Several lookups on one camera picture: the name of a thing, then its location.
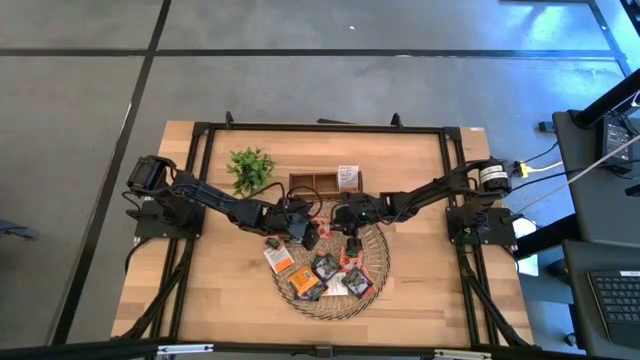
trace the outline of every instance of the concrete floor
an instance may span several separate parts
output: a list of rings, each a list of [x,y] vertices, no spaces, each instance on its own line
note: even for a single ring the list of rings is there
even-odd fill
[[[640,67],[640,39],[621,6],[598,4],[630,66]],[[2,1],[0,47],[145,48],[160,5]],[[495,0],[180,0],[160,41],[161,48],[606,46],[586,5]],[[41,231],[36,242],[0,240],[7,329],[0,348],[46,341],[140,66],[140,58],[0,57],[0,218]],[[615,63],[589,59],[156,58],[114,193],[138,156],[157,151],[167,120],[222,121],[230,110],[237,121],[386,124],[399,112],[408,125],[485,127],[494,156],[523,159],[555,141],[535,131],[537,122],[584,107],[621,79]],[[555,152],[541,162],[558,159]],[[562,181],[527,187],[507,204],[518,210]],[[113,197],[70,341],[109,337],[134,228],[127,207]],[[527,216],[546,224],[572,211],[564,191]],[[553,348],[556,337],[541,331],[536,341]]]

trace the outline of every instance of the potted plant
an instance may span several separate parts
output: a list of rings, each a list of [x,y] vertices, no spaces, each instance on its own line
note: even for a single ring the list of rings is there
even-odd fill
[[[231,164],[227,164],[227,173],[235,174],[234,195],[247,196],[267,185],[271,171],[276,164],[271,156],[256,147],[255,151],[231,151]]]

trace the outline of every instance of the wicker basket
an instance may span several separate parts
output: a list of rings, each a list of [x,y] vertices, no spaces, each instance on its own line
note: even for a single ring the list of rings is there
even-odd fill
[[[330,218],[330,209],[335,204],[325,203],[318,217]],[[303,266],[311,265],[317,251],[332,254],[336,259],[340,258],[340,251],[346,247],[347,237],[339,232],[332,232],[330,239],[320,239],[313,251],[307,251],[300,245],[286,244],[287,250],[294,260],[294,264],[279,274],[273,274],[276,288],[294,309],[301,313],[320,320],[348,319],[366,309],[377,297],[389,276],[391,266],[389,247],[384,234],[377,225],[366,226],[360,229],[362,239],[363,267],[365,267],[373,281],[376,291],[373,294],[358,299],[349,294],[346,296],[321,296],[318,301],[294,300],[294,290],[289,285],[289,277]]]

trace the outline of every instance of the small card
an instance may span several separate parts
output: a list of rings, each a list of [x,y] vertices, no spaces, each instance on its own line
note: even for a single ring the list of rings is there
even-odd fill
[[[295,289],[299,297],[309,291],[316,284],[321,283],[320,279],[313,274],[311,267],[303,266],[289,277],[289,283]]]
[[[340,192],[358,191],[358,165],[338,166],[338,190]]]
[[[311,264],[311,269],[322,282],[326,283],[335,274],[340,272],[340,263],[331,254],[316,256]]]
[[[359,299],[372,293],[370,292],[370,289],[373,288],[373,282],[365,272],[358,268],[353,268],[351,271],[346,273],[345,277],[342,279],[342,283]]]
[[[267,258],[269,265],[274,273],[279,273],[282,270],[293,265],[293,258],[286,246],[280,246],[279,249],[267,248],[264,251],[264,256]]]
[[[342,279],[347,273],[339,272],[335,274],[331,280],[327,281],[327,291],[322,296],[345,296],[349,295],[349,289],[342,283]]]

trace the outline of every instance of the wooden tabletop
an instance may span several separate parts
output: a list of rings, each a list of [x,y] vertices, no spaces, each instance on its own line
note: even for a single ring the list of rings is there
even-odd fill
[[[159,155],[184,168],[192,128],[193,122],[168,122]],[[468,160],[489,156],[483,129],[462,129],[462,135]],[[204,138],[201,142],[195,174]],[[276,167],[271,180],[284,184],[290,173],[359,165],[365,191],[377,194],[409,191],[444,174],[435,135],[225,130],[215,133],[208,182],[232,193],[234,179],[226,173],[230,151],[248,146],[272,155]],[[450,149],[455,154],[453,144]],[[275,201],[279,196],[274,188],[262,199]],[[208,210],[196,242],[179,337],[214,342],[469,346],[460,273],[447,236],[446,205],[442,200],[405,223],[381,226],[391,252],[387,284],[368,309],[334,321],[310,319],[291,308],[273,284],[262,253],[263,238],[238,230],[224,215]],[[167,243],[151,241],[133,256],[113,335],[128,330],[155,296]],[[513,259],[500,247],[483,249],[493,300],[518,334],[532,341]],[[170,299],[162,334],[167,333],[171,307]],[[487,342],[477,299],[475,309],[481,340]]]

